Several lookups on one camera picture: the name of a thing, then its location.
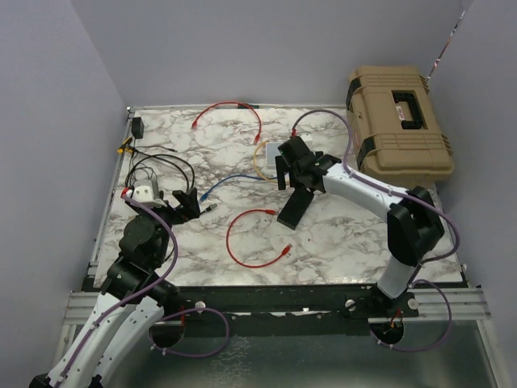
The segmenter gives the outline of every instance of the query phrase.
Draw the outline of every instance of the brown plastic case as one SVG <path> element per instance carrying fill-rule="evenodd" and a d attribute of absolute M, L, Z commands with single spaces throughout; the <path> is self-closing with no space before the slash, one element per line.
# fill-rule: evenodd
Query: brown plastic case
<path fill-rule="evenodd" d="M 383 182 L 429 188 L 454 170 L 426 79 L 413 66 L 361 66 L 348 78 L 357 166 Z"/>

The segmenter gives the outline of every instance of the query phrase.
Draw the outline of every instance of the yellow cable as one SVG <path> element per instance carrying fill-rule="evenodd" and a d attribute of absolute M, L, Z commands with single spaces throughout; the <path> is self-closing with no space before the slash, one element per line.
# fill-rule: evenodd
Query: yellow cable
<path fill-rule="evenodd" d="M 263 141 L 262 143 L 260 143 L 257 148 L 255 149 L 255 152 L 253 153 L 253 167 L 255 168 L 255 172 L 257 173 L 257 175 L 259 177 L 261 177 L 262 179 L 266 180 L 267 182 L 271 182 L 271 183 L 274 183 L 276 184 L 276 180 L 274 179 L 270 179 L 270 178 L 267 178 L 260 170 L 259 170 L 259 167 L 257 166 L 257 153 L 258 151 L 264 147 L 266 145 L 267 141 Z"/>

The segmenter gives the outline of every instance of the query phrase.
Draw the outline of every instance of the gray backdrop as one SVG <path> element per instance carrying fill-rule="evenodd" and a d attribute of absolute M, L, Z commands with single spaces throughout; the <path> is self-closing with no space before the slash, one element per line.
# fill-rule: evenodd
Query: gray backdrop
<path fill-rule="evenodd" d="M 427 74 L 460 0 L 73 0 L 128 105 L 343 103 L 357 66 Z"/>
<path fill-rule="evenodd" d="M 482 284 L 517 382 L 517 3 L 476 1 L 431 79 L 456 172 L 442 186 L 460 226 L 460 258 Z"/>
<path fill-rule="evenodd" d="M 0 386 L 48 371 L 86 274 L 124 104 L 69 0 L 0 12 Z"/>

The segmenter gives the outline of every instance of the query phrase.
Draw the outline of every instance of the red ethernet cable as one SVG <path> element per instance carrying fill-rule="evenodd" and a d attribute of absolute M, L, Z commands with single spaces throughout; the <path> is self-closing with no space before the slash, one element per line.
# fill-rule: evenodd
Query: red ethernet cable
<path fill-rule="evenodd" d="M 233 259 L 233 261 L 243 267 L 246 267 L 246 268 L 264 268 L 264 267 L 267 267 L 268 265 L 272 265 L 273 263 L 276 263 L 278 260 L 282 259 L 282 257 L 286 256 L 287 253 L 289 253 L 289 251 L 291 250 L 291 247 L 292 245 L 291 244 L 288 244 L 283 250 L 282 250 L 282 253 L 280 253 L 280 255 L 276 258 L 276 259 L 273 259 L 272 261 L 269 261 L 265 264 L 258 264 L 258 265 L 251 265 L 251 264 L 245 264 L 243 263 L 241 260 L 237 259 L 234 255 L 233 255 L 233 252 L 231 251 L 231 249 L 229 248 L 229 232 L 231 231 L 232 229 L 232 226 L 233 224 L 235 224 L 235 222 L 242 216 L 245 216 L 246 214 L 249 214 L 249 213 L 256 213 L 256 212 L 262 212 L 262 213 L 266 213 L 266 214 L 270 214 L 270 215 L 276 215 L 276 211 L 275 210 L 271 210 L 271 209 L 252 209 L 252 210 L 246 210 L 244 213 L 241 213 L 239 214 L 238 216 L 236 216 L 233 221 L 230 222 L 229 224 L 229 227 L 228 227 L 228 231 L 226 232 L 226 249 L 228 250 L 228 253 L 230 255 L 230 257 Z"/>
<path fill-rule="evenodd" d="M 220 103 L 215 103 L 213 105 L 210 105 L 208 108 L 206 108 L 204 111 L 202 111 L 196 118 L 194 121 L 192 121 L 192 129 L 195 129 L 197 127 L 197 120 L 200 119 L 200 117 L 202 115 L 204 115 L 205 112 L 209 111 L 210 109 L 216 107 L 216 106 L 219 106 L 219 105 L 224 105 L 224 104 L 236 104 L 237 106 L 243 106 L 244 108 L 248 108 L 250 109 L 253 114 L 257 117 L 257 120 L 258 120 L 258 133 L 257 133 L 257 136 L 255 136 L 255 139 L 253 140 L 253 144 L 257 144 L 259 142 L 259 139 L 260 139 L 260 133 L 262 132 L 262 121 L 260 120 L 260 117 L 259 117 L 259 114 L 257 113 L 257 111 L 254 110 L 254 108 L 247 104 L 247 103 L 240 103 L 238 101 L 222 101 Z"/>

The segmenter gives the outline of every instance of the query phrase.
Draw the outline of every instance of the white marble surface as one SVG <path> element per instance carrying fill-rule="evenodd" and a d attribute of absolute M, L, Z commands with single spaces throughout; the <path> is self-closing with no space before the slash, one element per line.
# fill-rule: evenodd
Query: white marble surface
<path fill-rule="evenodd" d="M 263 120 L 262 140 L 285 141 L 292 123 L 305 109 L 260 109 Z M 145 136 L 138 146 L 161 145 L 175 148 L 177 155 L 195 168 L 196 187 L 205 193 L 213 184 L 236 173 L 255 175 L 252 155 L 257 133 L 254 115 L 247 110 L 214 109 L 205 114 L 196 130 L 191 122 L 199 111 L 142 110 L 137 112 L 145 123 Z M 347 143 L 344 125 L 330 115 L 314 114 L 305 118 L 299 133 L 311 133 L 313 150 L 339 157 Z M 158 153 L 159 149 L 146 152 Z M 265 163 L 263 154 L 259 165 Z M 348 162 L 355 166 L 355 158 Z M 146 163 L 159 176 L 166 198 L 171 191 L 185 189 L 185 182 L 174 169 L 154 162 Z M 100 286 L 106 271 L 118 254 L 118 241 L 134 212 L 120 199 L 120 189 L 128 171 L 124 160 L 118 192 L 111 209 L 105 239 L 99 252 L 95 285 Z M 225 248 L 229 223 L 241 212 L 252 208 L 281 210 L 292 189 L 279 192 L 276 185 L 250 179 L 231 179 L 216 188 L 201 208 L 213 203 L 218 207 L 199 220 L 176 226 L 179 259 L 168 280 L 176 285 L 318 285 L 372 283 L 379 279 L 389 258 L 386 225 L 369 211 L 350 201 L 318 193 L 295 231 L 279 224 L 274 216 L 256 213 L 245 216 L 232 229 L 233 253 L 249 264 L 275 258 L 287 245 L 291 252 L 266 268 L 248 269 L 234 263 Z M 429 256 L 448 251 L 447 234 Z M 426 265 L 420 278 L 432 281 L 461 281 L 456 256 Z"/>

